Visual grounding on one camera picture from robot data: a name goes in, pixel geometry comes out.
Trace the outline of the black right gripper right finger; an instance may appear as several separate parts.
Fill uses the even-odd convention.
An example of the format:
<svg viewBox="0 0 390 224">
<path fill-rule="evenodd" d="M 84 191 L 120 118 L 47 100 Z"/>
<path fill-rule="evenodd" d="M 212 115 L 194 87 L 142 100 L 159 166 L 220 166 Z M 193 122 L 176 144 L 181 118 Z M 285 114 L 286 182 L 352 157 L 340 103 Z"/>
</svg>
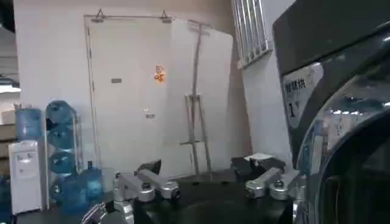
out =
<svg viewBox="0 0 390 224">
<path fill-rule="evenodd" d="M 294 174 L 294 169 L 274 155 L 255 153 L 231 159 L 230 168 L 236 181 L 244 184 L 249 198 L 261 198 L 268 194 L 269 188 L 284 176 Z"/>
</svg>

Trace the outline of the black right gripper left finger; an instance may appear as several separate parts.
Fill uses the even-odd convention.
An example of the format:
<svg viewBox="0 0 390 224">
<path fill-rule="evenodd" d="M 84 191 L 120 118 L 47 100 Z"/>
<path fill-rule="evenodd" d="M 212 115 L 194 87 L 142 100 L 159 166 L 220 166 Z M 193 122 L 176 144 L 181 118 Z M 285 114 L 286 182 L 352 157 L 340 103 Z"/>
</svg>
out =
<svg viewBox="0 0 390 224">
<path fill-rule="evenodd" d="M 142 164 L 133 172 L 119 172 L 114 177 L 114 201 L 136 199 L 141 202 L 152 202 L 156 195 L 165 200 L 180 197 L 180 187 L 160 175 L 161 160 Z"/>
</svg>

